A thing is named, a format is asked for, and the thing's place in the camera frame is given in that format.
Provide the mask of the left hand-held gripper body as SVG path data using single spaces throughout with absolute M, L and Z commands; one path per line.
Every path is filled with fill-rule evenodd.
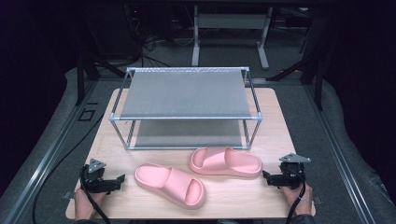
M 90 159 L 81 169 L 80 183 L 88 192 L 110 192 L 114 190 L 112 180 L 104 180 L 106 164 L 96 159 Z

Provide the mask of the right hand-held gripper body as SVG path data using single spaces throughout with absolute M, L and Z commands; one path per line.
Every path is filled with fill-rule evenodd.
M 279 165 L 281 176 L 277 180 L 276 185 L 278 187 L 297 189 L 305 182 L 304 165 L 311 162 L 311 159 L 290 153 L 279 160 L 281 161 Z

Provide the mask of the pink foam slipper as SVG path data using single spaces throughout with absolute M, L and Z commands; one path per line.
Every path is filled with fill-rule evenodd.
M 191 153 L 190 168 L 201 175 L 256 177 L 262 172 L 262 160 L 231 147 L 201 147 Z
M 185 209 L 198 209 L 206 200 L 202 181 L 173 167 L 144 163 L 136 168 L 134 179 L 139 187 Z

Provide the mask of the grey two-tier shoe rack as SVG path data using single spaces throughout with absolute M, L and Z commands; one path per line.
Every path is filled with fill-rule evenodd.
M 247 67 L 126 70 L 109 115 L 125 149 L 249 149 L 262 112 Z

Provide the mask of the person's left hand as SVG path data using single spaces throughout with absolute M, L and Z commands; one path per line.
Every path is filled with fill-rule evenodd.
M 91 193 L 90 196 L 97 205 L 100 205 L 102 200 L 105 198 L 106 193 L 105 192 Z M 83 189 L 78 189 L 76 191 L 74 196 L 74 201 L 75 201 L 75 220 L 88 220 L 91 219 L 96 214 L 96 211 L 94 210 L 92 203 L 89 201 L 89 198 Z

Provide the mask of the person's right hand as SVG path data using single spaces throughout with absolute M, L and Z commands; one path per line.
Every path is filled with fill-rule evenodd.
M 294 203 L 299 200 L 295 208 L 293 209 L 292 215 L 311 215 L 312 214 L 312 200 L 313 190 L 307 184 L 302 184 L 297 189 L 290 189 L 289 187 L 280 188 L 285 195 L 285 198 L 289 206 L 293 206 Z

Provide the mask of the grey metal stand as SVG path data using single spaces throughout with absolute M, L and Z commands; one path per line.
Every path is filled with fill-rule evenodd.
M 258 14 L 204 14 L 199 12 L 199 7 L 194 7 L 193 16 L 193 51 L 191 65 L 198 66 L 200 60 L 199 31 L 201 29 L 243 29 L 261 30 L 261 39 L 256 43 L 262 69 L 268 70 L 269 63 L 264 49 L 270 28 L 273 8 Z

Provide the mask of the aluminium floor rail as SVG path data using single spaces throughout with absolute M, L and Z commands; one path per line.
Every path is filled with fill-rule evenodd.
M 86 105 L 100 95 L 97 84 L 88 85 L 80 105 L 75 104 L 73 85 L 66 88 L 60 105 L 0 198 L 0 224 L 72 224 L 63 198 L 78 181 L 96 131 L 103 107 Z
M 343 180 L 343 183 L 346 187 L 346 191 L 355 207 L 355 210 L 358 214 L 361 224 L 376 224 L 374 216 L 362 195 L 360 187 L 357 184 L 356 178 L 352 174 L 351 169 L 347 164 L 347 160 L 342 152 L 342 149 L 340 148 L 335 138 L 332 127 L 330 126 L 330 123 L 327 120 L 324 112 L 321 111 L 317 106 L 317 103 L 315 101 L 314 88 L 311 86 L 303 86 L 303 89 L 308 97 L 308 101 L 313 107 L 316 116 L 318 117 L 320 126 L 325 132 L 326 138 L 330 143 L 332 159 Z

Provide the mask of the black frame leg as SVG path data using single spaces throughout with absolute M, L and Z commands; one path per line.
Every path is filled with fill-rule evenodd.
M 289 68 L 282 70 L 279 74 L 267 78 L 267 81 L 279 81 L 282 78 L 290 75 L 294 71 L 303 68 L 304 72 L 300 77 L 300 82 L 303 85 L 311 84 L 315 82 L 314 89 L 314 103 L 316 107 L 321 110 L 322 109 L 322 84 L 323 84 L 323 76 L 325 71 L 324 59 L 316 54 L 307 56 L 304 59 L 301 59 L 299 62 L 290 66 Z
M 78 98 L 76 105 L 80 105 L 85 98 L 85 77 L 94 81 L 99 79 L 99 71 L 96 68 L 97 63 L 102 65 L 105 69 L 109 70 L 113 74 L 119 77 L 124 77 L 124 73 L 120 69 L 94 54 L 87 53 L 85 55 L 79 55 L 77 60 Z

